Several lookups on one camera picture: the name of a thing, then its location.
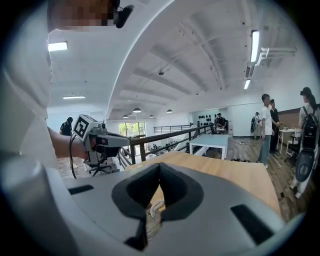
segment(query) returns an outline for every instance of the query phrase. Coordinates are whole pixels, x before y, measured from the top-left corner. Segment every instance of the chair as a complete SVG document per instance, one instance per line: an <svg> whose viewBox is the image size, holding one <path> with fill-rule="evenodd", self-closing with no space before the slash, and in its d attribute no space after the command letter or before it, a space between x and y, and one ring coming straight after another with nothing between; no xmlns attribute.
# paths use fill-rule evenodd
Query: chair
<svg viewBox="0 0 320 256"><path fill-rule="evenodd" d="M292 138L292 140L287 141L285 154L292 157L294 153L296 154L299 153L299 149L300 149L299 141L301 137L301 129L295 129L294 135L291 135L290 137Z"/></svg>

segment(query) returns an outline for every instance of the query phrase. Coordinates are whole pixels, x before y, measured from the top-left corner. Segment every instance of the ceiling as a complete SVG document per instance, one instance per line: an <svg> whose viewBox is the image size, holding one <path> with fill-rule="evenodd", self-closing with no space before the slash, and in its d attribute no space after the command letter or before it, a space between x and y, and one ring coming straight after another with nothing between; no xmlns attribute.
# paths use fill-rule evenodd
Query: ceiling
<svg viewBox="0 0 320 256"><path fill-rule="evenodd" d="M121 1L122 6L135 6L128 22L133 22L151 1L155 0ZM70 102L62 97L76 94L86 96L86 108L90 104L107 108L111 94L115 99L109 120L122 119L136 107L142 109L136 118L143 119L161 115L159 110L167 105L173 106L174 111L175 103L186 97L193 99L198 93L243 90L252 30L260 31L259 48L295 47L292 27L286 18L273 6L261 2L217 1L181 21L136 63L118 94L112 88L106 91L107 69L115 57L110 48L117 45L125 30L98 27L85 32L54 31L49 43L67 41L68 50L50 53L50 107L67 108ZM279 69L281 61L263 60L251 77L254 87L262 87L262 81Z"/></svg>

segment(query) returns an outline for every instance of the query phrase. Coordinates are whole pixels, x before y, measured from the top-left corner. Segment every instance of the window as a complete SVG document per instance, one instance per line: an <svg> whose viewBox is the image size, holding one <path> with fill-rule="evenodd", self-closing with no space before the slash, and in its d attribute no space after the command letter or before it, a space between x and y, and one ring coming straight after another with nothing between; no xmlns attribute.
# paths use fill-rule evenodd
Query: window
<svg viewBox="0 0 320 256"><path fill-rule="evenodd" d="M119 134L133 138L139 136L144 138L146 136L146 124L145 122L122 122L118 124ZM144 150L147 151L147 144L144 144ZM140 146L135 146L135 155L140 156Z"/></svg>

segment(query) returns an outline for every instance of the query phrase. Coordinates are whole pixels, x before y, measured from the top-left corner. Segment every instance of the floor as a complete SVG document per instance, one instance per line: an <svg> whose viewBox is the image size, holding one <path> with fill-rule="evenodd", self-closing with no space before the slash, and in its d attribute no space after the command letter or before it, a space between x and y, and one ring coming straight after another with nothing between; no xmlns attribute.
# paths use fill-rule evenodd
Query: floor
<svg viewBox="0 0 320 256"><path fill-rule="evenodd" d="M229 138L227 160L246 159L256 162L261 148L261 140L252 138ZM212 148L207 151L207 157L221 159L221 149ZM294 162L285 162L286 148L283 146L282 154L269 154L267 172L271 178L279 201L282 218L287 222L300 213L306 212L316 187L310 179L304 193L297 199L295 192L289 187L295 175Z"/></svg>
<svg viewBox="0 0 320 256"><path fill-rule="evenodd" d="M58 158L58 162L59 162L59 173L60 173L61 177L63 179L64 178L74 178L72 171L71 171L69 158ZM89 178L89 177L92 177L92 175L94 174L93 172L90 174L87 171L87 169L90 170L91 168L89 166L85 166L85 164L83 163L83 160L81 158L74 157L73 163L75 163L78 166L78 168L74 168L74 174L77 178ZM112 170L117 169L117 167L114 164L112 164L111 158L107 159L107 163L111 164ZM98 172L96 174L96 176L104 175L104 174L105 174L104 172Z"/></svg>

